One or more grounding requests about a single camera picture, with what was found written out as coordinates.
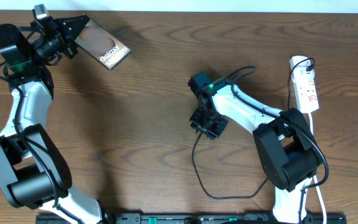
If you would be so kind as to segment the Galaxy S25 Ultra smartphone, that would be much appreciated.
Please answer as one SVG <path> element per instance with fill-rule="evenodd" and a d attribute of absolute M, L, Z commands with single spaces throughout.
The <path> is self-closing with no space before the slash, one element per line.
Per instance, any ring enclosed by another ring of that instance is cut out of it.
<path fill-rule="evenodd" d="M 92 19 L 85 25 L 75 42 L 108 70 L 114 69 L 131 53 L 130 47 Z"/>

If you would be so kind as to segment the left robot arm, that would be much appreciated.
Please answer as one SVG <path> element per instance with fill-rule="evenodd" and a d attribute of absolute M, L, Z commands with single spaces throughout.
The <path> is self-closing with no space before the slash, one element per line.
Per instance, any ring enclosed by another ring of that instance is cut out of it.
<path fill-rule="evenodd" d="M 45 130 L 54 84 L 49 67 L 72 58 L 88 16 L 35 16 L 28 27 L 0 25 L 2 80 L 13 98 L 0 133 L 0 188 L 15 208 L 41 209 L 70 223 L 112 223 L 96 199 L 72 183 L 67 162 Z"/>

